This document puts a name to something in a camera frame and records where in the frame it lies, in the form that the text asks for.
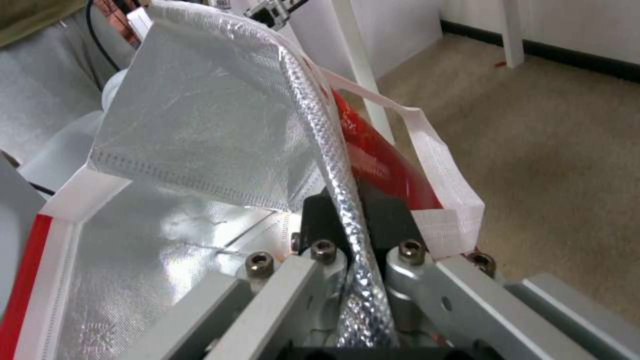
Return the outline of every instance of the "silver reflective fabric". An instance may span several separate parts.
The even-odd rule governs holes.
[[[207,272],[282,258],[287,216],[129,185],[81,229],[56,358],[114,359]]]
[[[157,1],[90,166],[237,205],[296,211],[323,183],[354,255],[339,346],[397,343],[335,103],[300,51],[251,20]]]

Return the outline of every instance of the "black baseboard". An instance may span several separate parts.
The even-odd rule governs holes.
[[[441,20],[440,25],[442,26],[442,31],[445,33],[462,35],[489,44],[502,46],[502,36],[498,33],[472,28],[471,26],[446,20]],[[579,67],[581,69],[600,72],[640,83],[640,65],[638,64],[581,53],[579,51],[568,50],[530,40],[523,40],[522,45],[525,54],[539,56],[540,58]]]

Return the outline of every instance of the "white wall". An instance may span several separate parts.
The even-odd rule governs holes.
[[[639,0],[518,0],[523,37],[640,64]],[[444,0],[442,18],[500,31],[499,0]]]
[[[442,36],[440,3],[441,0],[352,0],[376,77]],[[353,78],[329,0],[310,0],[292,14],[290,23],[302,48],[316,63]]]

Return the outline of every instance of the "carpet floor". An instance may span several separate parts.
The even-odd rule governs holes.
[[[640,85],[446,34],[380,79],[421,107],[486,204],[507,279],[549,272],[640,325]],[[412,160],[404,125],[391,118]]]

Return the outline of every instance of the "hex socket bolt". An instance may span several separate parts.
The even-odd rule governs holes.
[[[337,249],[329,240],[318,240],[311,244],[311,258],[322,264],[329,265],[335,261]]]
[[[489,277],[495,277],[496,264],[495,260],[487,253],[475,251],[467,255],[467,259],[471,261],[474,266]]]
[[[248,277],[267,278],[273,274],[273,256],[264,251],[254,252],[244,261],[244,268]]]
[[[398,245],[398,257],[409,265],[421,265],[424,263],[426,250],[418,241],[405,240]]]

